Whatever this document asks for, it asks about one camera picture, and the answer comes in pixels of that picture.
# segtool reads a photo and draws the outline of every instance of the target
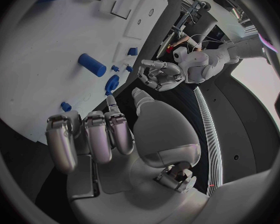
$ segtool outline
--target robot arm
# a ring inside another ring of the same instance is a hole
[[[178,65],[160,61],[142,60],[150,68],[148,77],[143,74],[144,67],[139,68],[138,76],[149,87],[166,91],[173,89],[182,81],[185,83],[202,83],[217,75],[225,64],[234,64],[239,59],[265,57],[262,43],[258,37],[238,43],[225,42],[218,49],[187,53],[187,48],[179,47],[173,52]]]

